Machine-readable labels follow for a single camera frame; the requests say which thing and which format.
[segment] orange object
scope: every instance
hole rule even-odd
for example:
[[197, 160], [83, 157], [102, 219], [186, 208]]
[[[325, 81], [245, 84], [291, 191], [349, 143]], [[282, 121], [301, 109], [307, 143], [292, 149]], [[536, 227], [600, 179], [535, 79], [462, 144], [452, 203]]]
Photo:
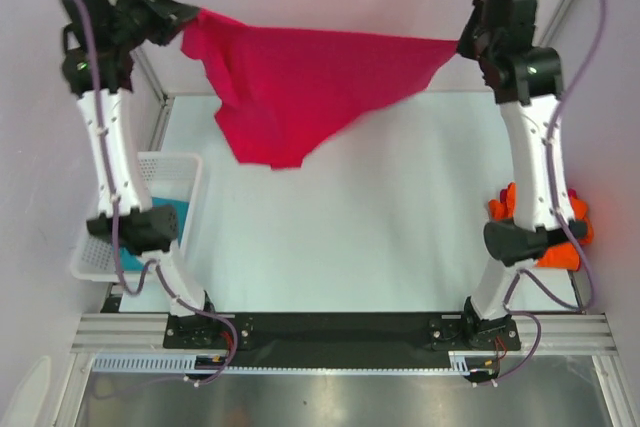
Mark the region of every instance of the orange object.
[[[587, 216], [589, 206], [580, 200], [575, 192], [569, 192], [569, 201], [573, 207], [577, 220], [587, 223], [587, 236], [580, 239], [580, 245], [587, 245], [593, 241], [593, 226]], [[510, 219], [516, 210], [516, 184], [509, 184], [506, 191], [502, 192], [500, 200], [489, 201], [489, 213], [494, 220]], [[578, 270], [580, 268], [580, 256], [569, 242], [551, 247], [544, 256], [538, 260], [538, 267], [551, 267], [565, 270]]]

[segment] pink fabric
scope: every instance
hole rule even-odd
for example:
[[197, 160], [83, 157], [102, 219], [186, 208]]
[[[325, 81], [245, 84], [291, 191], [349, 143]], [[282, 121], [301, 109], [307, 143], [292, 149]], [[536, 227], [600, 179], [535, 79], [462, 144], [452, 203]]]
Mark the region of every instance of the pink fabric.
[[239, 162], [300, 167], [362, 114], [424, 90], [456, 41], [251, 27], [201, 11], [182, 51], [203, 62]]

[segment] plastic basket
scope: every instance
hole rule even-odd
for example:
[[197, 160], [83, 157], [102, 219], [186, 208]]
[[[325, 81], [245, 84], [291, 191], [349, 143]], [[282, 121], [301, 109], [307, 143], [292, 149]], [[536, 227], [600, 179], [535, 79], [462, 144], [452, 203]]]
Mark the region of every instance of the plastic basket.
[[[189, 231], [196, 209], [198, 188], [202, 176], [202, 159], [196, 154], [140, 152], [140, 170], [152, 197], [189, 202], [180, 250], [185, 253]], [[90, 237], [82, 229], [79, 248], [71, 264], [71, 273], [81, 280], [117, 282], [110, 244]], [[128, 281], [136, 281], [140, 272], [127, 272]]]

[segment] wire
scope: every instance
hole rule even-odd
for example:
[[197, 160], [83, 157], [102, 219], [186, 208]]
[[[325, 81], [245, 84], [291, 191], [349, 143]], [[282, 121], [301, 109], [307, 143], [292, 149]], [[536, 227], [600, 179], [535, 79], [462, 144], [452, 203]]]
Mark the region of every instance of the wire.
[[599, 15], [598, 28], [597, 28], [596, 34], [595, 34], [595, 36], [593, 38], [593, 41], [591, 42], [591, 46], [589, 47], [589, 51], [587, 52], [587, 55], [585, 56], [584, 60], [580, 64], [580, 67], [578, 68], [578, 71], [577, 71], [576, 75], [574, 76], [573, 80], [569, 84], [569, 87], [567, 87], [567, 90], [562, 95], [562, 98], [558, 102], [558, 105], [556, 106], [556, 108], [555, 108], [555, 110], [554, 110], [554, 112], [553, 112], [553, 114], [551, 116], [551, 120], [549, 122], [549, 128], [547, 130], [547, 136], [546, 136], [546, 139], [545, 139], [545, 141], [546, 141], [545, 142], [546, 163], [547, 163], [547, 170], [549, 172], [549, 188], [551, 190], [551, 203], [553, 205], [555, 217], [556, 217], [558, 223], [560, 224], [560, 226], [562, 227], [562, 230], [566, 234], [567, 239], [569, 239], [569, 241], [571, 242], [573, 247], [578, 252], [578, 255], [580, 256], [580, 260], [582, 261], [582, 264], [584, 265], [585, 272], [586, 272], [587, 278], [589, 280], [589, 288], [591, 290], [591, 297], [585, 303], [584, 306], [582, 306], [582, 307], [581, 306], [573, 306], [571, 304], [568, 304], [568, 303], [564, 302], [558, 296], [553, 294], [533, 272], [530, 272], [529, 270], [526, 270], [526, 269], [519, 270], [518, 273], [516, 274], [516, 276], [514, 277], [513, 281], [511, 282], [511, 285], [509, 286], [507, 294], [505, 295], [505, 298], [503, 300], [503, 306], [504, 306], [505, 310], [511, 315], [521, 315], [521, 316], [525, 316], [525, 317], [528, 317], [529, 319], [531, 319], [536, 324], [536, 337], [535, 337], [535, 339], [533, 341], [533, 345], [531, 346], [531, 349], [529, 350], [529, 352], [527, 353], [525, 358], [518, 365], [516, 365], [513, 369], [511, 369], [510, 371], [505, 372], [504, 374], [500, 375], [498, 377], [499, 380], [511, 377], [513, 374], [515, 374], [520, 369], [522, 369], [522, 367], [524, 367], [524, 365], [529, 360], [531, 360], [531, 358], [533, 358], [533, 355], [538, 350], [538, 347], [540, 346], [540, 341], [542, 339], [542, 324], [540, 323], [540, 320], [534, 314], [532, 314], [531, 312], [525, 312], [525, 311], [512, 311], [508, 307], [509, 301], [511, 300], [513, 292], [515, 291], [515, 288], [518, 285], [518, 282], [520, 281], [520, 276], [521, 275], [524, 274], [527, 277], [529, 277], [542, 290], [542, 292], [544, 292], [545, 295], [547, 295], [551, 300], [553, 300], [558, 305], [560, 305], [560, 306], [562, 306], [564, 308], [567, 308], [569, 310], [582, 312], [584, 310], [589, 309], [590, 307], [592, 307], [596, 303], [597, 296], [596, 296], [596, 287], [595, 287], [595, 281], [594, 281], [594, 275], [593, 275], [593, 268], [591, 266], [591, 263], [589, 262], [589, 259], [586, 256], [582, 246], [578, 242], [578, 239], [576, 239], [576, 237], [573, 235], [573, 233], [569, 229], [569, 225], [567, 224], [567, 221], [564, 219], [564, 217], [562, 215], [562, 211], [560, 209], [560, 198], [559, 198], [559, 193], [558, 193], [558, 181], [557, 181], [557, 178], [556, 178], [555, 160], [554, 160], [554, 157], [553, 157], [553, 148], [554, 148], [553, 136], [554, 136], [555, 130], [557, 128], [558, 120], [560, 119], [560, 116], [562, 115], [562, 113], [566, 109], [567, 100], [571, 97], [571, 95], [575, 91], [576, 85], [582, 79], [582, 77], [583, 77], [584, 73], [586, 72], [587, 68], [589, 67], [589, 65], [591, 65], [591, 62], [593, 61], [594, 55], [595, 55], [596, 51], [598, 50], [598, 47], [600, 46], [600, 43], [602, 41], [602, 36], [604, 34], [604, 30], [605, 30], [605, 26], [606, 26], [606, 21], [607, 21], [607, 0], [600, 0], [600, 15]]
[[[581, 81], [582, 77], [584, 76], [584, 73], [586, 72], [586, 70], [589, 68], [589, 66], [591, 65], [591, 62], [593, 61], [593, 58], [595, 56], [596, 51], [598, 50], [601, 42], [602, 42], [602, 37], [604, 35], [604, 31], [605, 31], [605, 27], [606, 27], [606, 23], [607, 23], [607, 0], [599, 0], [600, 1], [600, 15], [599, 15], [599, 21], [598, 21], [598, 27], [596, 30], [596, 34], [593, 38], [593, 41], [591, 42], [591, 46], [589, 47], [589, 50], [587, 52], [587, 55], [585, 56], [584, 60], [582, 61], [582, 63], [580, 64], [580, 67], [578, 68], [578, 71], [576, 72], [576, 75], [574, 76], [573, 80], [571, 81], [571, 83], [569, 84], [569, 86], [567, 87], [567, 90], [563, 93], [560, 101], [558, 102], [558, 105], [556, 106], [552, 116], [551, 116], [551, 120], [549, 121], [549, 127], [547, 129], [547, 136], [546, 136], [546, 143], [545, 143], [545, 153], [546, 153], [546, 163], [547, 163], [547, 171], [549, 172], [549, 188], [551, 190], [551, 203], [553, 205], [553, 210], [556, 216], [556, 219], [558, 220], [558, 223], [560, 224], [560, 227], [562, 228], [562, 230], [564, 231], [564, 233], [567, 236], [567, 239], [569, 240], [569, 242], [571, 242], [571, 244], [573, 245], [573, 247], [576, 249], [576, 251], [578, 252], [578, 255], [580, 257], [580, 261], [582, 262], [582, 265], [584, 266], [584, 270], [587, 274], [587, 278], [589, 280], [589, 289], [591, 290], [591, 296], [589, 298], [589, 300], [585, 303], [585, 305], [583, 307], [575, 307], [572, 308], [571, 310], [576, 310], [576, 311], [583, 311], [583, 310], [587, 310], [591, 307], [593, 307], [593, 305], [596, 303], [597, 301], [597, 289], [595, 287], [595, 280], [594, 280], [594, 274], [593, 274], [593, 267], [591, 265], [591, 262], [589, 261], [589, 259], [587, 258], [587, 255], [584, 252], [584, 249], [582, 248], [582, 246], [580, 245], [580, 242], [578, 241], [578, 239], [576, 239], [576, 237], [573, 235], [573, 233], [571, 232], [571, 230], [569, 229], [569, 225], [567, 224], [567, 221], [565, 220], [565, 218], [562, 215], [562, 212], [560, 210], [560, 198], [559, 198], [559, 192], [558, 192], [558, 181], [556, 178], [556, 165], [555, 165], [555, 159], [554, 159], [554, 134], [556, 129], [558, 128], [558, 120], [560, 119], [560, 117], [562, 116], [562, 114], [564, 113], [566, 106], [567, 106], [567, 100], [571, 97], [571, 95], [573, 94], [573, 92], [576, 89], [576, 86], [578, 85], [578, 83]], [[540, 282], [539, 279], [537, 279], [537, 277], [533, 274], [530, 273], [529, 277], [531, 278], [531, 280], [534, 280], [534, 282], [536, 282], [536, 284], [538, 286], [540, 286]], [[545, 291], [545, 294], [547, 294], [554, 302], [562, 305], [561, 302], [558, 302], [557, 297], [549, 295], [549, 293], [547, 291]]]
[[[118, 281], [122, 285], [122, 288], [127, 294], [132, 296], [139, 295], [140, 292], [142, 291], [142, 288], [144, 287], [144, 282], [147, 274], [149, 273], [151, 266], [156, 265], [156, 274], [158, 276], [158, 279], [160, 280], [162, 287], [167, 291], [167, 294], [169, 294], [169, 297], [172, 299], [172, 301], [176, 302], [178, 305], [182, 306], [188, 311], [191, 311], [195, 314], [208, 317], [218, 322], [221, 322], [222, 324], [224, 324], [229, 328], [229, 330], [231, 331], [231, 335], [233, 337], [233, 344], [227, 354], [225, 362], [218, 369], [218, 371], [212, 374], [210, 377], [202, 381], [195, 381], [193, 383], [194, 387], [198, 387], [199, 385], [207, 385], [213, 382], [215, 379], [217, 379], [222, 374], [224, 369], [226, 369], [231, 363], [231, 361], [233, 360], [233, 357], [235, 356], [237, 345], [238, 345], [237, 331], [233, 326], [233, 324], [229, 322], [229, 320], [227, 320], [226, 318], [214, 313], [206, 312], [201, 309], [192, 307], [189, 304], [187, 304], [185, 301], [183, 301], [179, 296], [177, 296], [175, 292], [171, 289], [169, 284], [166, 282], [164, 275], [162, 274], [162, 271], [160, 269], [160, 265], [158, 265], [158, 261], [155, 259], [149, 260], [145, 263], [142, 269], [142, 272], [140, 274], [140, 280], [138, 282], [137, 287], [135, 289], [132, 289], [131, 287], [129, 287], [125, 278], [124, 269], [122, 268], [122, 262], [120, 259], [120, 238], [119, 238], [120, 197], [118, 196], [118, 193], [115, 187], [113, 171], [111, 169], [111, 162], [109, 159], [109, 151], [107, 149], [107, 143], [106, 143], [106, 135], [108, 134], [108, 130], [105, 129], [104, 127], [104, 109], [102, 106], [100, 72], [99, 72], [98, 53], [96, 48], [95, 36], [94, 36], [93, 28], [91, 25], [91, 17], [89, 15], [87, 6], [83, 2], [83, 0], [72, 0], [72, 1], [76, 5], [76, 8], [78, 9], [78, 12], [80, 14], [82, 29], [87, 41], [87, 56], [88, 56], [90, 71], [91, 71], [91, 84], [93, 87], [94, 98], [95, 98], [96, 124], [99, 132], [99, 139], [100, 139], [100, 153], [101, 153], [102, 161], [104, 164], [105, 177], [106, 177], [107, 185], [109, 188], [109, 195], [111, 196], [111, 199], [112, 199], [111, 203], [113, 207], [113, 221], [112, 221], [112, 229], [111, 229], [111, 240], [112, 240], [112, 246], [113, 246], [115, 270], [116, 270], [116, 275], [118, 277]], [[135, 388], [133, 388], [133, 390], [138, 390], [139, 388], [145, 387], [150, 384], [164, 382], [167, 380], [177, 380], [177, 379], [178, 377], [174, 377], [174, 376], [162, 377], [159, 379], [154, 379], [151, 382], [146, 382], [144, 384], [134, 386]], [[111, 398], [113, 396], [120, 396], [122, 394], [123, 392], [117, 392], [115, 394], [112, 394], [111, 396], [107, 396], [103, 398]]]
[[231, 363], [231, 361], [233, 360], [233, 358], [236, 355], [236, 350], [238, 348], [238, 332], [236, 331], [236, 328], [234, 327], [234, 325], [229, 322], [229, 320], [219, 314], [215, 314], [212, 312], [207, 312], [205, 310], [201, 310], [201, 309], [196, 309], [192, 306], [190, 306], [189, 304], [187, 304], [184, 300], [182, 300], [178, 295], [176, 295], [176, 293], [171, 289], [171, 287], [169, 286], [169, 284], [167, 284], [166, 279], [164, 278], [164, 275], [162, 274], [162, 270], [160, 268], [160, 266], [158, 265], [156, 267], [156, 275], [158, 276], [158, 280], [160, 281], [160, 283], [162, 284], [162, 287], [164, 287], [164, 290], [167, 291], [167, 293], [169, 294], [169, 297], [171, 297], [171, 299], [176, 302], [178, 305], [184, 307], [185, 309], [195, 313], [195, 314], [199, 314], [202, 315], [204, 317], [209, 317], [210, 319], [216, 320], [218, 322], [221, 322], [222, 324], [224, 324], [225, 326], [227, 326], [229, 328], [229, 330], [231, 331], [231, 336], [233, 338], [233, 344], [231, 346], [231, 350], [229, 351], [227, 358], [225, 359], [224, 363], [222, 364], [222, 366], [220, 367], [220, 369], [212, 374], [210, 377], [201, 380], [201, 381], [197, 381], [195, 383], [196, 387], [199, 385], [207, 385], [210, 384], [211, 382], [213, 382], [214, 380], [216, 380], [218, 377], [220, 377], [220, 375], [222, 374], [222, 372], [224, 371], [224, 369], [226, 369], [229, 364]]
[[509, 353], [509, 349], [507, 349], [507, 346], [502, 341], [502, 338], [500, 336], [496, 337], [495, 343], [496, 343], [496, 351], [498, 351], [499, 348], [502, 349], [502, 355], [498, 356], [498, 362], [500, 362], [502, 359], [504, 359], [507, 356], [507, 353]]

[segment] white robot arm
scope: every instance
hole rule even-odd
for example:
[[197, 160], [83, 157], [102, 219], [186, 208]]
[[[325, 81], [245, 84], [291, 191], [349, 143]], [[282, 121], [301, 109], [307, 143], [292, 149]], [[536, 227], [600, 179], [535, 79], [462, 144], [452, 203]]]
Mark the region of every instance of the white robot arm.
[[[84, 119], [99, 185], [98, 217], [87, 221], [89, 233], [117, 243], [143, 262], [162, 267], [167, 285], [185, 304], [211, 311], [205, 291], [185, 270], [177, 242], [176, 213], [171, 206], [153, 207], [140, 172], [130, 132], [132, 106], [130, 51], [145, 40], [159, 45], [171, 41], [199, 9], [171, 0], [82, 0], [91, 17], [98, 72], [89, 62], [92, 46], [73, 0], [62, 0], [71, 19], [63, 30], [63, 73]], [[73, 34], [79, 46], [69, 47]], [[99, 77], [100, 91], [94, 89]], [[114, 237], [114, 218], [118, 220]], [[194, 315], [171, 299], [170, 313]]]
[[[549, 247], [567, 241], [553, 195], [572, 233], [586, 235], [567, 195], [559, 121], [549, 130], [562, 94], [562, 72], [555, 50], [532, 46], [537, 0], [476, 0], [474, 6], [458, 53], [479, 63], [500, 106], [511, 144], [517, 208], [511, 221], [485, 226], [492, 259], [465, 305], [471, 337], [499, 330], [509, 318], [504, 302], [517, 272], [532, 268]], [[554, 147], [553, 173], [547, 168], [547, 142]]]

